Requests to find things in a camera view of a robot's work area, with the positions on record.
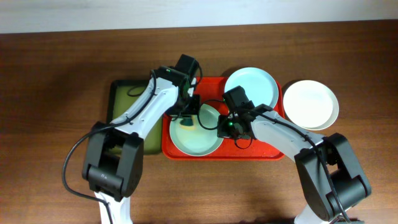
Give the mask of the green yellow sponge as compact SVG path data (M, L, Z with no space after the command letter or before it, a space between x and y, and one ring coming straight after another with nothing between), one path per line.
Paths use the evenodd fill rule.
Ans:
M197 125L195 124L195 116L194 115L184 116L179 122L179 125L184 130L188 131L195 130L197 128Z

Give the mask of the light green plate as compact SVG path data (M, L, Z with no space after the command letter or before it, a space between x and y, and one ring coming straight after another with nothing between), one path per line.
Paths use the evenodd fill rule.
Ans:
M195 116L197 128L193 131L184 130L179 122L182 118L170 122L169 135L174 146L189 156L206 156L215 152L223 143L223 138L217 136L217 130L204 129Z

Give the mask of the light blue plate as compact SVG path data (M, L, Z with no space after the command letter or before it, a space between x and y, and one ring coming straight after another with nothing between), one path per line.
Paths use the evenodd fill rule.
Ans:
M241 68L232 73L226 81L224 92L241 86L254 106L265 104L274 108L279 99L279 88L274 78L266 71L255 68Z

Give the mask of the white plate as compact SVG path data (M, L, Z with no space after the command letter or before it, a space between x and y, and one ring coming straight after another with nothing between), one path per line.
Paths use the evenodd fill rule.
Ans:
M291 84L284 92L283 106L291 122L312 131L329 128L340 112L338 99L332 90L314 80Z

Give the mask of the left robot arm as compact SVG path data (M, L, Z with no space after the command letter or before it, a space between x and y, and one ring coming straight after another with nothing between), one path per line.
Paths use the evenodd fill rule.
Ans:
M143 170L144 140L164 114L193 114L198 65L161 66L138 99L110 123L96 123L88 140L82 177L99 203L102 223L131 223L130 198Z

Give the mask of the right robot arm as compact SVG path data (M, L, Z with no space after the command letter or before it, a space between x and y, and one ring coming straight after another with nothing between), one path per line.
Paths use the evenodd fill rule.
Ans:
M371 194L349 141L339 133L312 133L269 106L240 106L218 118L218 136L264 142L295 162L307 202L294 223L350 222L346 212Z

